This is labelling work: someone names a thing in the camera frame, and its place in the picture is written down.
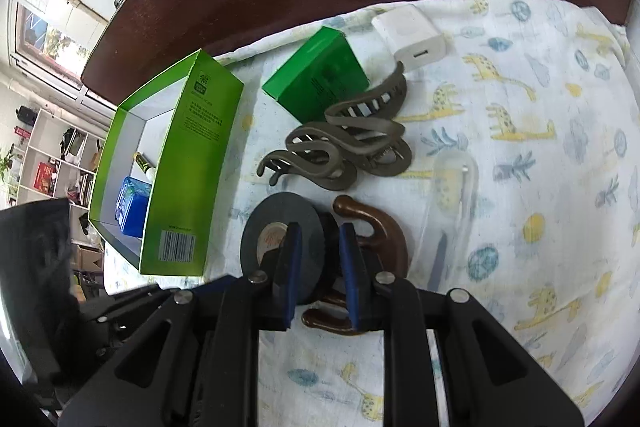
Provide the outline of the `clear plastic tube case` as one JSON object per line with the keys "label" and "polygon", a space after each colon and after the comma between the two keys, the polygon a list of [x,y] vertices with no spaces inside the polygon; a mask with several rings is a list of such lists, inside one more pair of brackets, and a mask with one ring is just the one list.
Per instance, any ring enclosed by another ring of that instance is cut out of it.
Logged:
{"label": "clear plastic tube case", "polygon": [[430,201],[409,275],[427,291],[442,291],[454,262],[469,243],[471,213],[478,187],[478,168],[464,150],[443,150],[434,162]]}

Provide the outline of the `blue chewing gum container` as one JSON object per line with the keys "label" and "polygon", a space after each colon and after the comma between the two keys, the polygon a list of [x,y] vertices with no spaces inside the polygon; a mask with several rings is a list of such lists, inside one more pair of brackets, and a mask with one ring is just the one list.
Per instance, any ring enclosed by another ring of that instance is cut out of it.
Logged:
{"label": "blue chewing gum container", "polygon": [[141,239],[152,185],[126,176],[115,204],[115,220],[122,234]]}

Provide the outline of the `white shelf unit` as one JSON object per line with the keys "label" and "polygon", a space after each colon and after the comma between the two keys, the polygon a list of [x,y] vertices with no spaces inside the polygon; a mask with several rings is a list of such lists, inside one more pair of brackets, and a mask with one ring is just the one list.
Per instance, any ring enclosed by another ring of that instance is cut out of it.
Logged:
{"label": "white shelf unit", "polygon": [[40,109],[29,129],[16,128],[18,141],[1,154],[1,206],[47,199],[70,205],[73,283],[80,300],[105,294],[104,242],[90,223],[89,207],[103,136]]}

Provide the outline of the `large green open box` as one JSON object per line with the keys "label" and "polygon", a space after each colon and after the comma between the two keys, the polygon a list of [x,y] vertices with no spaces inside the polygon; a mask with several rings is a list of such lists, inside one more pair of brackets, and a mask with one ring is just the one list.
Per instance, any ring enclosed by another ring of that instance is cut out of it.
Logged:
{"label": "large green open box", "polygon": [[[144,275],[199,277],[224,155],[244,84],[203,50],[170,66],[117,107],[90,202],[96,231]],[[156,168],[153,182],[134,162]],[[122,234],[115,204],[126,176],[152,185],[141,239]]]}

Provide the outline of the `black electrical tape roll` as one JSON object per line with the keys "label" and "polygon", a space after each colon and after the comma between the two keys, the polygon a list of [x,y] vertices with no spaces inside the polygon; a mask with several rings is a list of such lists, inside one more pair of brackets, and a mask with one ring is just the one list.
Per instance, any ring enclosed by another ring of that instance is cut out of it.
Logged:
{"label": "black electrical tape roll", "polygon": [[282,192],[264,199],[250,214],[242,234],[240,260],[244,275],[265,268],[265,255],[276,251],[291,223],[302,229],[298,303],[310,305],[337,277],[338,225],[331,213],[318,209],[303,196]]}

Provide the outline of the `black marker white cap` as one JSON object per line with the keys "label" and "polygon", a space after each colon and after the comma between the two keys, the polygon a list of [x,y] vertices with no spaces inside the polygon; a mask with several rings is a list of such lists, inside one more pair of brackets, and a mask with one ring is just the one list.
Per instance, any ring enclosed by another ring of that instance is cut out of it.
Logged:
{"label": "black marker white cap", "polygon": [[134,153],[134,162],[140,168],[140,170],[145,175],[145,178],[149,181],[153,182],[156,176],[156,168],[151,165],[151,163],[145,158],[145,156],[140,153]]}

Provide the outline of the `brown wooden comb massager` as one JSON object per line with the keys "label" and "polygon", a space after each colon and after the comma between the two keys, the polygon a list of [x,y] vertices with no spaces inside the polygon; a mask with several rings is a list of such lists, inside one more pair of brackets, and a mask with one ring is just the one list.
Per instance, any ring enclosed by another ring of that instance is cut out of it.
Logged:
{"label": "brown wooden comb massager", "polygon": [[[342,218],[366,222],[372,228],[370,235],[358,235],[357,242],[363,253],[376,254],[384,270],[396,277],[406,277],[409,255],[404,232],[393,217],[381,209],[358,202],[352,196],[340,195],[334,199],[333,211]],[[341,335],[357,336],[348,317],[334,317],[322,308],[309,308],[302,315],[302,323],[310,329]]]}

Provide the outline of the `grey-brown hair claw clip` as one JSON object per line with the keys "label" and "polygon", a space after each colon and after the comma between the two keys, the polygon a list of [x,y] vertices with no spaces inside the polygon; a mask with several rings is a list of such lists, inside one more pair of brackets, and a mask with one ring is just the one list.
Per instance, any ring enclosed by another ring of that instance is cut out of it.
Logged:
{"label": "grey-brown hair claw clip", "polygon": [[301,176],[328,191],[345,191],[360,171],[389,178],[408,170],[412,150],[405,126],[394,121],[407,96],[404,64],[378,86],[324,112],[322,121],[301,124],[285,138],[283,150],[268,153],[257,176],[271,172],[269,184],[282,176]]}

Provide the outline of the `small green box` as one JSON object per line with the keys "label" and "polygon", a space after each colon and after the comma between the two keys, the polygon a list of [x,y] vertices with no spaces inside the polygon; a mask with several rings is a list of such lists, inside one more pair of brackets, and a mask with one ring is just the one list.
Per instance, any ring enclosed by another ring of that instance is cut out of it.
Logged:
{"label": "small green box", "polygon": [[262,86],[301,124],[366,92],[369,79],[341,31],[321,27]]}

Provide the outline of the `white USB charger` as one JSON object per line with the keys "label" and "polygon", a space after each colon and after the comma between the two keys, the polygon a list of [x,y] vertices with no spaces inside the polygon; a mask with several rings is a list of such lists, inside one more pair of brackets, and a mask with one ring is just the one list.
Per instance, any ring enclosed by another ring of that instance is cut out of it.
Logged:
{"label": "white USB charger", "polygon": [[447,54],[444,35],[413,4],[373,17],[372,26],[405,72],[438,62]]}

